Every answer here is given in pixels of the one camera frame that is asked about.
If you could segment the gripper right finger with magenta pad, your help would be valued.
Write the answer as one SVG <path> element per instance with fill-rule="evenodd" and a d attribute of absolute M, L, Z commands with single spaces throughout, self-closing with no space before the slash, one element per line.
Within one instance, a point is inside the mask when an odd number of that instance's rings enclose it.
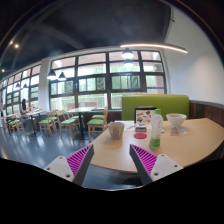
<path fill-rule="evenodd" d="M 166 154 L 156 155 L 133 144 L 130 145 L 129 154 L 137 168 L 143 185 L 147 185 L 182 169 L 181 165 Z"/>

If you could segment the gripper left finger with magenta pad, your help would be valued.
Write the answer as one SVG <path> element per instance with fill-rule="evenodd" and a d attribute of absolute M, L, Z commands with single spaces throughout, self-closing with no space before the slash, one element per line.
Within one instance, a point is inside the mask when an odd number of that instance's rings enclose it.
<path fill-rule="evenodd" d="M 81 186 L 93 155 L 94 147 L 89 144 L 67 157 L 58 156 L 44 170 Z"/>

